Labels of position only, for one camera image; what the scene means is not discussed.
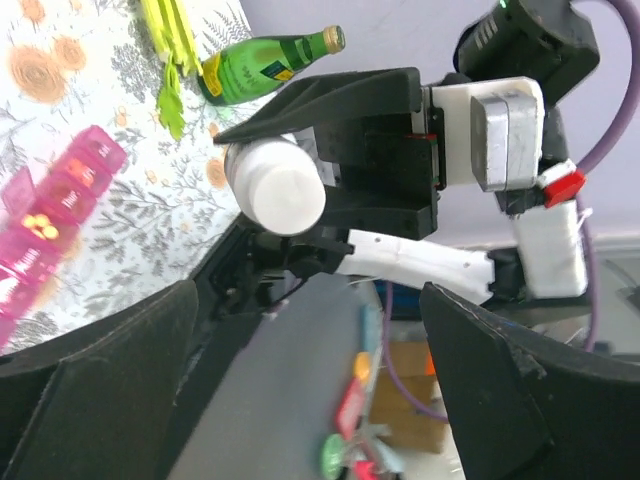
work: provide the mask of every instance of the bottle label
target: bottle label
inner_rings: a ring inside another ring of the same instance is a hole
[[[263,68],[260,73],[265,77],[278,80],[279,82],[287,82],[293,78],[294,73],[285,67],[282,62],[276,60],[268,67]]]
[[[220,69],[220,54],[216,53],[213,58],[204,62],[203,66],[203,78],[204,83],[209,89],[209,92],[214,97],[222,95],[222,84],[218,80],[218,70]]]

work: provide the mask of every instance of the wall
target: wall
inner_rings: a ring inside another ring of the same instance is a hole
[[[347,49],[323,59],[307,75],[348,70],[416,66],[424,83],[451,70],[451,55],[463,28],[489,10],[489,0],[242,0],[255,35],[296,34],[340,24]],[[626,32],[606,5],[584,2],[601,49],[598,70],[562,104],[574,160],[580,159],[607,128],[624,94],[630,69]],[[640,130],[636,115],[630,130]],[[637,136],[627,133],[589,177],[585,203],[593,207],[598,236],[640,236],[640,177]],[[492,195],[478,187],[453,187],[440,203],[440,230],[430,239],[477,244],[510,238],[508,221]]]

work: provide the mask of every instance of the colorful object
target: colorful object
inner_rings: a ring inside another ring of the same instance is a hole
[[[344,48],[338,26],[311,35],[250,38],[203,62],[198,80],[213,105],[235,105],[277,90],[316,60]]]
[[[75,137],[40,184],[34,186],[25,167],[3,190],[9,221],[0,232],[0,347],[125,161],[124,150],[93,126]]]
[[[345,444],[340,435],[329,435],[322,446],[320,469],[326,480],[337,480],[344,464]]]
[[[436,374],[436,367],[433,364],[433,357],[431,356],[431,352],[427,353],[427,368],[425,369],[425,374],[427,377]]]
[[[376,464],[370,461],[358,461],[353,466],[353,473],[358,480],[378,480],[374,473],[375,466]]]
[[[366,389],[371,378],[371,356],[369,352],[360,352],[356,355],[356,359],[353,362],[353,375],[360,381],[362,387]]]
[[[55,240],[60,236],[58,229],[51,225],[51,219],[43,213],[35,216],[25,215],[22,219],[22,226],[43,240]]]
[[[362,351],[373,355],[380,344],[380,310],[368,304],[362,307],[361,315]]]
[[[362,388],[360,380],[354,378],[349,384],[335,417],[336,428],[346,441],[353,438],[365,402],[365,390]]]
[[[177,67],[182,68],[185,76],[194,70],[202,75],[193,32],[181,0],[142,0],[142,12],[156,53],[166,64],[164,84],[156,103],[160,124],[179,141],[185,121]]]
[[[582,190],[586,182],[587,177],[571,160],[548,168],[538,175],[536,181],[544,192],[546,208],[571,200]]]

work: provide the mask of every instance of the bottle cap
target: bottle cap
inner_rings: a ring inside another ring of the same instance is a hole
[[[288,163],[262,172],[250,193],[255,221],[276,235],[293,236],[320,219],[326,202],[317,170]]]
[[[322,476],[326,480],[336,480],[340,476],[344,462],[344,449],[344,440],[337,433],[329,435],[325,440],[320,458],[320,468]]]
[[[322,31],[324,44],[327,51],[331,54],[340,53],[346,47],[347,43],[344,38],[344,32],[338,25],[332,25]]]

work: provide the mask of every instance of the yellow pill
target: yellow pill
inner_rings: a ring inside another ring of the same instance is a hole
[[[22,225],[26,228],[33,228],[36,226],[36,219],[33,215],[26,215],[23,219],[22,219]]]
[[[371,358],[369,352],[360,352],[353,362],[353,375],[365,386],[371,378]]]
[[[55,240],[60,235],[60,233],[58,232],[58,229],[53,225],[47,225],[46,227],[44,227],[42,229],[42,234],[48,240]]]
[[[40,228],[46,227],[47,225],[51,225],[51,221],[49,220],[49,217],[47,217],[43,213],[36,215],[35,220],[36,220],[36,226]]]

